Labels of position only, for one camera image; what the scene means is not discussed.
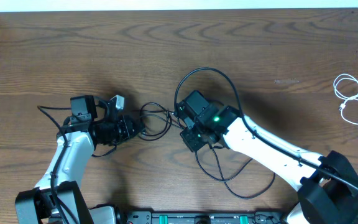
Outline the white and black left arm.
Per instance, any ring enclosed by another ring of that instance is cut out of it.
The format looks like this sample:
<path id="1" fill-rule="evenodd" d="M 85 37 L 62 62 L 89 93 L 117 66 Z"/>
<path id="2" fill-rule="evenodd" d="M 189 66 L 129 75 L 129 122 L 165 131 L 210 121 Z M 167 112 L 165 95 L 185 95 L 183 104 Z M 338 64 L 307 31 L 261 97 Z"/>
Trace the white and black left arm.
<path id="1" fill-rule="evenodd" d="M 31 190 L 19 192 L 15 208 L 19 223 L 116 223 L 112 205 L 88 208 L 80 191 L 86 165 L 97 144 L 116 149 L 136 137 L 144 125 L 129 115 L 115 121 L 83 122 L 62 127 L 56 153 L 44 176 Z"/>

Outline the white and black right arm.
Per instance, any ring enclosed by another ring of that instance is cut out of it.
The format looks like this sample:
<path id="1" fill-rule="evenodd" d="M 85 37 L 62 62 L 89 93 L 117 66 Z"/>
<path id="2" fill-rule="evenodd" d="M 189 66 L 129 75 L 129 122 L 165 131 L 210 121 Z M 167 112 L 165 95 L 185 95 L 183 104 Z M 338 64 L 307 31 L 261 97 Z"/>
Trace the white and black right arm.
<path id="1" fill-rule="evenodd" d="M 344 155 L 295 146 L 232 106 L 184 103 L 176 113 L 186 123 L 181 135 L 191 151 L 218 142 L 256 160 L 296 191 L 298 201 L 285 223 L 352 223 L 358 217 L 358 175 Z"/>

